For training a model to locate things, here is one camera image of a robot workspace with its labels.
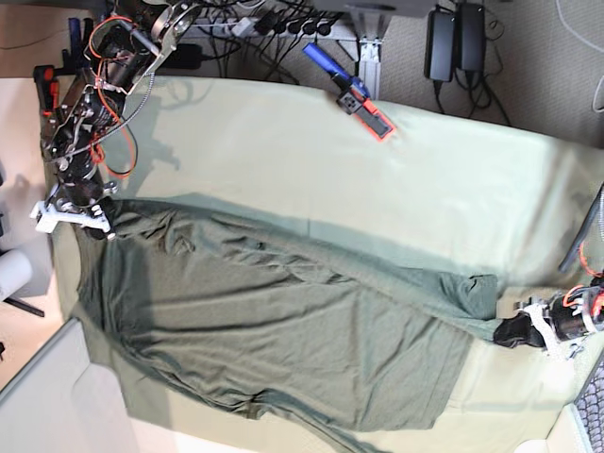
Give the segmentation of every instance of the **black cable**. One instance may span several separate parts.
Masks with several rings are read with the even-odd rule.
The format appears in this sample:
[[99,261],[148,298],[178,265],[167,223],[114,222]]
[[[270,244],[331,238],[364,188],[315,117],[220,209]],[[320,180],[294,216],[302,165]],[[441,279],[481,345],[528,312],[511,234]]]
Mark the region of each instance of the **black cable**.
[[494,37],[487,36],[486,37],[487,41],[491,41],[491,42],[497,41],[506,32],[506,26],[497,18],[497,15],[494,12],[492,12],[490,9],[485,7],[484,10],[487,11],[488,14],[491,14],[494,17],[494,19],[492,21],[489,21],[489,24],[487,24],[487,27],[493,31],[497,30],[498,26],[501,27],[501,32],[499,34],[495,35]]
[[215,59],[223,59],[223,58],[226,58],[226,57],[231,56],[233,54],[236,54],[237,52],[239,52],[243,48],[243,46],[241,45],[240,42],[234,42],[232,45],[234,46],[235,44],[238,45],[237,48],[231,49],[231,50],[225,52],[224,54],[213,56],[213,57],[204,56],[205,58],[203,58],[202,61],[214,61]]
[[245,38],[243,40],[243,46],[244,46],[244,50],[243,50],[243,62],[247,62],[247,51],[249,50],[249,43],[252,41],[251,38]]
[[497,104],[497,108],[501,112],[501,115],[503,116],[503,119],[505,120],[506,125],[512,126],[512,122],[510,121],[510,117],[508,116],[508,113],[503,108],[503,104],[501,104],[501,101],[499,100],[499,98],[497,97],[495,92],[491,89],[491,86],[487,83],[486,78],[482,79],[482,85],[484,85],[485,91],[493,98],[493,100]]
[[[497,63],[499,65],[499,68],[494,72],[494,73],[489,73],[489,74],[485,74],[485,75],[480,75],[481,78],[484,78],[484,80],[486,80],[489,77],[494,77],[494,76],[498,76],[499,74],[501,74],[501,72],[503,71],[503,60],[501,59],[501,54],[499,53],[499,49],[497,48],[497,45],[495,44],[495,41],[490,42],[493,45],[494,51],[495,51],[495,57],[497,59]],[[478,80],[479,84],[480,84],[480,92],[478,93],[478,97],[475,100],[472,93],[470,92],[470,102],[472,103],[472,110],[470,110],[470,114],[467,116],[468,118],[472,118],[472,116],[474,115],[474,112],[476,111],[476,109],[486,109],[488,107],[490,107],[493,103],[493,97],[491,96],[491,94],[489,92],[487,92],[484,88],[484,84],[482,84],[482,80],[479,79]],[[482,97],[482,95],[487,94],[487,102],[485,103],[485,105],[481,106],[478,101],[480,100],[480,98]]]
[[[470,110],[470,113],[468,113],[467,118],[472,118],[472,116],[474,116],[474,112],[477,109],[480,110],[485,110],[487,108],[489,108],[492,104],[493,104],[493,97],[484,89],[484,85],[482,84],[482,80],[484,79],[484,75],[482,73],[478,74],[478,79],[477,79],[477,87],[480,87],[480,92],[478,93],[478,97],[475,99],[474,98],[474,90],[466,90],[468,93],[468,96],[470,97],[470,104],[472,105],[472,109]],[[484,104],[480,104],[480,98],[482,97],[482,95],[487,94],[487,101]]]
[[446,11],[446,12],[450,12],[451,14],[455,14],[455,10],[454,9],[447,8],[447,7],[442,7],[441,5],[436,5],[436,10],[438,10],[438,11]]
[[129,125],[126,125],[126,130],[127,130],[128,134],[130,135],[132,142],[134,143],[134,161],[132,162],[132,167],[127,169],[125,172],[116,172],[111,167],[109,167],[108,163],[105,162],[105,165],[107,165],[108,170],[117,176],[131,175],[132,172],[134,171],[134,169],[136,168],[137,163],[139,163],[139,142],[136,140],[136,136],[132,133],[132,129],[130,129]]
[[[202,33],[210,35],[210,33],[208,31],[204,30],[203,28],[200,28],[200,30]],[[223,37],[215,36],[214,39],[216,39],[218,41],[236,42],[237,44],[241,44],[239,41],[237,41],[234,38],[223,38]],[[259,52],[259,50],[261,50],[260,46],[252,43],[251,40],[243,40],[243,45],[251,47],[252,49],[254,49],[255,53]],[[259,54],[259,61],[268,67],[271,67],[275,64],[275,61],[270,56],[266,55],[265,53],[263,53],[261,51]],[[290,73],[287,69],[285,69],[283,67],[277,67],[276,72],[278,74],[281,74],[282,76],[290,79],[295,85],[300,85],[300,81],[294,75],[292,75],[292,73]]]
[[[459,76],[459,74],[458,74],[458,70],[457,70],[457,69],[456,69],[456,70],[453,72],[453,76],[455,77],[455,81],[457,82],[457,84],[458,84],[458,85],[459,85],[459,86],[460,86],[460,87],[461,87],[463,90],[465,90],[465,91],[468,91],[468,90],[469,90],[468,86],[467,86],[465,83],[463,83],[463,82],[461,81],[461,79],[460,79],[460,76]],[[478,81],[477,81],[476,85],[474,85],[474,86],[472,87],[472,90],[475,90],[476,88],[478,88]]]
[[206,2],[206,1],[202,1],[202,5],[206,8],[216,8],[216,9],[225,9],[225,8],[232,8],[237,6],[237,2],[239,0],[235,1],[235,2],[225,2],[222,4],[217,4],[217,3],[211,3],[211,2]]
[[[239,15],[239,13],[237,12],[237,10],[235,10],[234,8],[231,9],[231,16],[235,18],[235,20],[238,22],[241,21],[241,16]],[[226,56],[226,67],[228,68],[228,64],[230,63],[230,56],[232,54],[234,54],[235,52],[240,51],[242,48],[242,45],[240,42],[232,42],[228,48],[228,55]]]
[[269,71],[264,75],[264,80],[268,80],[269,77],[275,72],[275,69],[281,64],[281,62],[287,57],[287,55],[294,50],[294,48],[300,44],[302,41],[302,35],[296,37],[292,43],[289,45],[285,53],[281,56],[280,59],[276,59],[275,64],[269,69]]
[[0,50],[25,49],[26,47],[30,47],[32,45],[39,44],[40,42],[44,42],[44,41],[50,40],[51,38],[54,38],[55,36],[60,35],[61,33],[65,33],[66,31],[69,31],[69,29],[64,28],[62,30],[55,31],[54,33],[51,33],[50,35],[45,36],[44,38],[40,38],[39,40],[28,42],[26,44],[18,44],[18,45],[11,45],[11,46],[8,46],[8,47],[0,47]]
[[443,82],[441,82],[440,80],[433,80],[432,87],[434,88],[434,99],[436,99],[438,111],[445,115],[445,109],[443,108],[443,104],[441,103],[441,88],[443,87]]
[[[227,20],[228,20],[227,10],[226,9],[223,9],[223,19],[224,19],[225,22],[227,22]],[[224,56],[223,56],[222,60],[223,60],[223,63],[225,65],[225,78],[228,78],[228,64],[230,63],[230,56],[231,56],[231,52],[230,51],[233,49],[233,45],[234,44],[232,42],[230,42],[228,44],[228,50],[227,50],[227,42],[225,42],[225,47],[223,49],[224,50],[224,52],[223,52]]]
[[283,5],[287,5],[290,8],[297,8],[298,10],[304,10],[306,9],[308,12],[313,12],[314,10],[316,10],[314,7],[309,6],[309,5],[305,5],[305,1],[302,0],[301,2],[295,3],[295,2],[290,2],[288,0],[277,0],[279,3],[282,3]]
[[[277,12],[277,21],[280,22],[281,21],[281,17],[283,15],[283,12],[286,11],[286,9],[282,9],[280,11]],[[285,19],[285,21],[289,21],[290,18],[297,13],[297,10],[294,10],[290,13],[290,15]],[[266,50],[269,48],[269,46],[271,45],[271,43],[275,40],[275,38],[278,37],[278,34],[273,32],[273,36],[270,37],[270,39],[268,40],[268,43],[266,43],[264,45],[264,47],[262,47],[262,50],[260,51],[261,54],[263,54],[264,52],[266,52]]]
[[223,65],[222,65],[221,59],[218,58],[218,48],[216,47],[216,40],[214,39],[214,35],[212,32],[210,33],[210,47],[211,47],[211,50],[213,50],[213,52],[214,52],[216,65],[218,66],[218,76],[220,78],[222,78],[223,77]]

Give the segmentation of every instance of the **gray cable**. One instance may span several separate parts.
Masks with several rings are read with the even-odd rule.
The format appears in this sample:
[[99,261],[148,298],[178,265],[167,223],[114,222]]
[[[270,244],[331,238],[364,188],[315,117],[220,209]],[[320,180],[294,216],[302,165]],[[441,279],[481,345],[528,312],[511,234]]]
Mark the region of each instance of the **gray cable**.
[[71,153],[67,153],[64,156],[60,156],[58,158],[51,159],[48,162],[56,162],[61,159],[70,158],[71,156],[74,156],[76,154],[83,153],[84,151],[89,150],[91,147],[93,147],[101,142],[104,142],[106,139],[108,139],[109,137],[116,134],[117,132],[122,130],[124,127],[126,127],[128,125],[128,123],[130,123],[134,119],[134,117],[139,114],[139,112],[143,109],[144,104],[149,99],[149,96],[151,96],[151,90],[153,89],[153,83],[155,82],[155,73],[150,74],[148,77],[149,77],[149,85],[147,86],[147,90],[144,93],[143,99],[141,100],[141,104],[139,104],[139,106],[136,107],[136,109],[132,112],[132,114],[130,116],[128,116],[121,124],[114,127],[107,134],[105,134],[103,137],[96,139],[94,142],[89,143],[86,146],[83,146],[81,148],[78,148],[75,151],[72,151]]
[[604,241],[604,191],[600,193],[600,238]]

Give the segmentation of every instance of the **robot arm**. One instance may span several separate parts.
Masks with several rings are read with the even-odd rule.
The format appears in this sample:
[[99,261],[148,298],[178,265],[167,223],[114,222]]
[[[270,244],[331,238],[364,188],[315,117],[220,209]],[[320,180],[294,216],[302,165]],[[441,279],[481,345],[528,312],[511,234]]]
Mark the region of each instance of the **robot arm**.
[[[114,14],[91,33],[82,67],[59,102],[55,68],[34,70],[42,103],[42,157],[52,165],[57,186],[32,217],[37,229],[51,232],[59,221],[81,224],[111,237],[104,213],[106,197],[115,193],[98,171],[98,145],[141,110],[154,73],[201,12],[194,0],[149,5],[142,0],[117,2]],[[122,119],[126,99],[148,79],[147,93],[129,118]],[[115,174],[125,176],[129,172]]]
[[[581,266],[592,276],[589,286],[576,286],[566,294],[555,294],[549,300],[532,297],[519,303],[518,314],[504,320],[495,331],[494,342],[506,347],[528,344],[545,347],[549,353],[561,359],[559,342],[576,341],[588,335],[604,331],[604,271],[591,269],[583,256],[583,241],[596,218],[598,210],[604,219],[604,184],[592,202],[577,237],[573,240],[558,270],[568,271],[579,256]],[[604,221],[600,222],[600,235],[604,240]],[[574,357],[579,350],[571,353]]]

